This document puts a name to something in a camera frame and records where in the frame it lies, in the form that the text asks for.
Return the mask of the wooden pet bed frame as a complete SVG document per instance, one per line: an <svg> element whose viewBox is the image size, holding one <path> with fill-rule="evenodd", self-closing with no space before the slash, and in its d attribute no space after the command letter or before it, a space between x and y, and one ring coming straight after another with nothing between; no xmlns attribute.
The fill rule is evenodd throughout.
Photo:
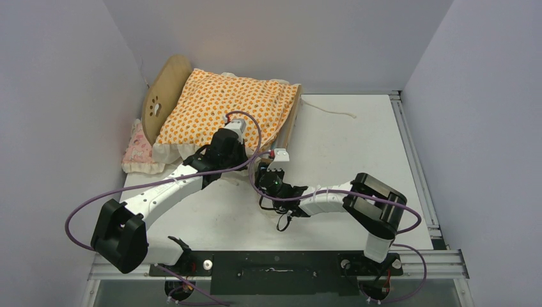
<svg viewBox="0 0 542 307"><path fill-rule="evenodd" d="M187 79L195 69L198 68L192 68L189 60L185 56L171 56L166 61L166 64L162 67L162 70L159 72L158 76L154 80L154 83L150 86L150 89L148 90L144 101L141 121L144 134L147 140L152 145L152 150L153 144L156 142L162 125L164 124L167 117L170 115L171 111L175 108L177 101L182 94L183 87L187 82ZM302 87L295 107L291 111L286 123L281 128L275 141L270 146L266 147L257 145L254 152L260 150L267 150L272 146L287 148L291 133L293 131L293 124L297 117L297 110L300 102L301 93ZM231 115L231 113L226 114L226 116L228 116L229 118L231 117Z"/></svg>

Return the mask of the orange patterned bed cushion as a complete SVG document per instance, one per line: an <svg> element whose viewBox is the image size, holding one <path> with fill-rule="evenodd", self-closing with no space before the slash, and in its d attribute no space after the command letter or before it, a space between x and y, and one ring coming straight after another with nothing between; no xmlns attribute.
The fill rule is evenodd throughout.
<svg viewBox="0 0 542 307"><path fill-rule="evenodd" d="M152 157L172 163L195 153L225 125L225 116L241 118L247 155L257 145L270 146L294 109L300 84L215 74L195 69L190 74L175 108L162 125Z"/></svg>

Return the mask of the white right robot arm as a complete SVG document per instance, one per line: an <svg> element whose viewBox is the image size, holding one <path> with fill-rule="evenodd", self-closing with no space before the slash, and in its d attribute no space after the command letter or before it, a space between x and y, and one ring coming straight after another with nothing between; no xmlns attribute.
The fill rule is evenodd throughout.
<svg viewBox="0 0 542 307"><path fill-rule="evenodd" d="M367 173L322 189L287 184L283 182L284 171L270 171L268 167L263 162L258 165L255 186L272 201L274 210L286 215L288 221L293 217L348 213L368 231L362 268L376 274L386 266L407 204L403 194Z"/></svg>

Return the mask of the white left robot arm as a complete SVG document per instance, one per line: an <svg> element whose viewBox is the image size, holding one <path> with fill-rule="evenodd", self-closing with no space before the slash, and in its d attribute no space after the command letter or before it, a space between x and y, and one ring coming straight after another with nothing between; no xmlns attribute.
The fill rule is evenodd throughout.
<svg viewBox="0 0 542 307"><path fill-rule="evenodd" d="M233 120L217 130L209 145L186 158L172 172L172 181L122 203L106 202L91 247L123 274L141 264L165 264L173 274L185 274L190 268L190 256L184 253L189 246L172 236L149 238L147 231L169 209L220 179L223 173L245 169L245 127L243 120Z"/></svg>

